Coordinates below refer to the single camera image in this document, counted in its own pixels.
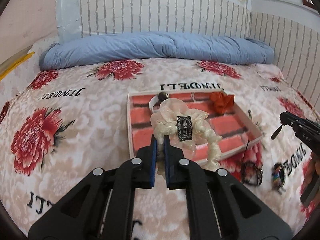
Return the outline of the person's right hand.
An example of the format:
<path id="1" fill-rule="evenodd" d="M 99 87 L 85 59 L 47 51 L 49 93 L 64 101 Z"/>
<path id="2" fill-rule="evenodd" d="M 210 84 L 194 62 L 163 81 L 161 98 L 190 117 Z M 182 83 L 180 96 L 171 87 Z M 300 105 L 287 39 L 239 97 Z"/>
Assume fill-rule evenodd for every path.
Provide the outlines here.
<path id="1" fill-rule="evenodd" d="M 312 181 L 312 175 L 316 172 L 320 175 L 319 157 L 314 152 L 311 152 L 311 160 L 309 161 L 307 171 L 304 176 L 303 188 L 306 188 Z"/>

